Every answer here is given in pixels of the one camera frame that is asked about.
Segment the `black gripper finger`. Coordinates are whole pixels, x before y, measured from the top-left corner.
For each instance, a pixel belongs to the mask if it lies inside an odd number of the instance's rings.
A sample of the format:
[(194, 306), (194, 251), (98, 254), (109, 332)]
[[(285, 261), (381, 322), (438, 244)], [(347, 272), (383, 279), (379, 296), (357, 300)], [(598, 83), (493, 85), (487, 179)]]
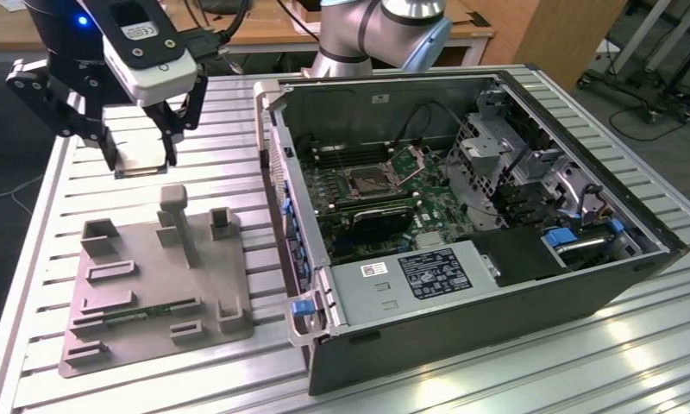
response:
[(183, 140), (183, 132), (198, 127), (205, 95), (206, 75), (198, 75), (177, 110), (171, 109), (166, 101), (146, 107), (146, 116), (161, 132), (165, 165), (167, 166), (177, 165), (175, 144)]
[(99, 85), (89, 86), (79, 113), (50, 89), (50, 72), (46, 60), (26, 63), (15, 60), (5, 84), (54, 135), (67, 138), (77, 135), (87, 147), (98, 148), (105, 164), (115, 171), (118, 152), (109, 128), (105, 126), (103, 102)]

